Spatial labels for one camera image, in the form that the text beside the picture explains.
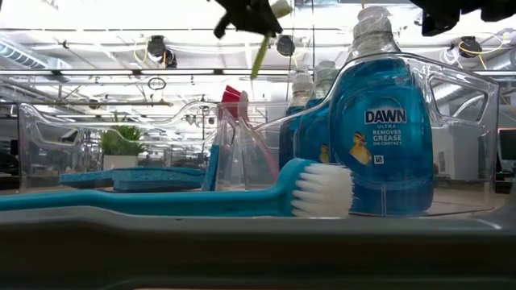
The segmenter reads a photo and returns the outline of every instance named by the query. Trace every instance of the brush handle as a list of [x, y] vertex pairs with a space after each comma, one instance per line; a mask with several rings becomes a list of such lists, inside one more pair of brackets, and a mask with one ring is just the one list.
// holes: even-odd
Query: brush handle
[[261, 64], [264, 62], [265, 53], [267, 53], [268, 48], [268, 41], [271, 39], [270, 34], [267, 34], [264, 37], [264, 40], [262, 40], [260, 49], [258, 50], [258, 53], [256, 54], [255, 62], [252, 64], [252, 70], [251, 70], [251, 79], [256, 79], [258, 77], [258, 72], [260, 71]]
[[281, 190], [189, 193], [107, 193], [72, 190], [0, 197], [0, 211], [93, 206], [120, 213], [167, 216], [281, 216]]

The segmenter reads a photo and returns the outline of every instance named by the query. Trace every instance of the overhead fixture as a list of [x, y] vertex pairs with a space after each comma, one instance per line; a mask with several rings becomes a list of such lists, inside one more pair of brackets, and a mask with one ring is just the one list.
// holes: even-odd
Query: overhead fixture
[[193, 115], [186, 115], [185, 120], [188, 124], [192, 125], [195, 122], [195, 116]]
[[482, 46], [476, 41], [475, 36], [463, 36], [460, 38], [459, 54], [464, 58], [475, 58], [482, 52]]
[[[98, 103], [98, 100], [90, 99], [89, 102], [91, 102], [91, 103]], [[89, 108], [92, 109], [92, 110], [98, 110], [98, 109], [100, 109], [100, 106], [91, 105], [91, 106], [89, 106]]]
[[296, 50], [296, 46], [293, 44], [292, 36], [280, 35], [276, 42], [276, 50], [282, 56], [290, 57]]
[[148, 42], [147, 51], [154, 60], [162, 64], [165, 68], [177, 68], [177, 58], [174, 51], [164, 43], [164, 36], [153, 35]]

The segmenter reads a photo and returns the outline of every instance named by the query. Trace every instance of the brush bristles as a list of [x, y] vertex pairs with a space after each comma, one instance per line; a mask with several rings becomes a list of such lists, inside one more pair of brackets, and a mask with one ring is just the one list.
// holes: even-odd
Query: brush bristles
[[298, 217], [345, 218], [353, 202], [353, 183], [349, 169], [335, 165], [311, 164], [296, 181], [300, 190], [292, 201]]

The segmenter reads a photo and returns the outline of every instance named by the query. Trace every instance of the clear plastic bottle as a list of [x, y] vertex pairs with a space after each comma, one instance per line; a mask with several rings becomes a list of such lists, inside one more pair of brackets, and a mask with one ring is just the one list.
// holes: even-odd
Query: clear plastic bottle
[[[285, 115], [288, 116], [304, 110], [313, 89], [314, 83], [312, 82], [312, 76], [308, 73], [308, 70], [302, 69], [297, 71], [292, 81], [292, 100], [290, 100]], [[299, 127], [299, 120], [299, 117], [291, 118], [281, 124], [279, 151], [280, 169], [294, 157], [294, 133]]]
[[348, 64], [328, 103], [331, 158], [353, 171], [353, 211], [419, 214], [433, 198], [431, 125], [422, 89], [393, 54], [359, 59], [399, 52], [387, 15], [379, 6], [359, 13]]
[[[314, 92], [306, 103], [306, 109], [318, 105], [326, 98], [338, 73], [333, 61], [323, 60], [315, 66]], [[327, 115], [327, 110], [316, 110], [301, 117], [299, 129], [294, 136], [294, 156], [322, 163], [329, 162]]]

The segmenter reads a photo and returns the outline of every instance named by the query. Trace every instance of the blue dish soap bottle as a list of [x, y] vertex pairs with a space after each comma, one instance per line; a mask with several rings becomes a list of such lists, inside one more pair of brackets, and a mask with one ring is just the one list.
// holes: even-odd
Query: blue dish soap bottle
[[[312, 82], [312, 76], [308, 73], [308, 70], [300, 69], [296, 71], [292, 81], [292, 99], [290, 100], [285, 115], [289, 116], [304, 110], [313, 89], [314, 83]], [[291, 118], [281, 124], [279, 151], [280, 169], [294, 158], [294, 133], [299, 127], [299, 119], [299, 117]]]
[[[305, 109], [320, 104], [333, 85], [339, 71], [335, 68], [335, 62], [323, 60], [314, 68], [314, 92], [306, 103]], [[328, 107], [305, 114], [299, 122], [296, 137], [296, 156], [321, 163], [330, 162], [328, 150]]]
[[352, 211], [411, 215], [433, 199], [431, 124], [422, 88], [396, 53], [388, 12], [359, 13], [348, 62], [330, 100], [331, 158], [353, 171]]

